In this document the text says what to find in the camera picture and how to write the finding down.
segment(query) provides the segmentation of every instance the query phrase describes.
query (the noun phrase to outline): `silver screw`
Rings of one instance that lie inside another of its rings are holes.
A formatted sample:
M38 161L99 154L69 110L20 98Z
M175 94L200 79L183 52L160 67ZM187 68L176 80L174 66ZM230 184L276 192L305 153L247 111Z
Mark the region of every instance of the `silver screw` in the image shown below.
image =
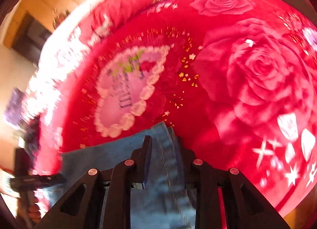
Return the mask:
M95 168L92 168L92 169L90 169L90 170L88 171L88 174L89 174L89 175L95 175L96 173L98 173L98 171L97 171L97 169L95 169Z
M201 159L195 159L195 160L194 160L194 164L195 164L196 166L201 166L201 165L203 164L203 161L202 161Z
M124 161L124 164L129 167L134 164L134 161L132 159L127 159L126 161Z
M233 174L233 175L237 175L239 173L239 170L237 168L231 168L230 169L230 172Z

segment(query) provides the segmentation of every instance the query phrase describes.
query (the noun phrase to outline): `blue jeans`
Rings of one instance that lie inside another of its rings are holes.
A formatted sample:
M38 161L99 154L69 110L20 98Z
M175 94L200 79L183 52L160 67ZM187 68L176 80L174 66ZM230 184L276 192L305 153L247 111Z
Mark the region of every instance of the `blue jeans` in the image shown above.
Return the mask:
M131 191L131 228L194 229L196 210L183 188L179 146L173 129L164 122L131 137L63 154L61 173L67 182L46 190L51 204L89 169L107 170L130 158L133 150L142 146L146 135L153 142L149 176L144 190Z

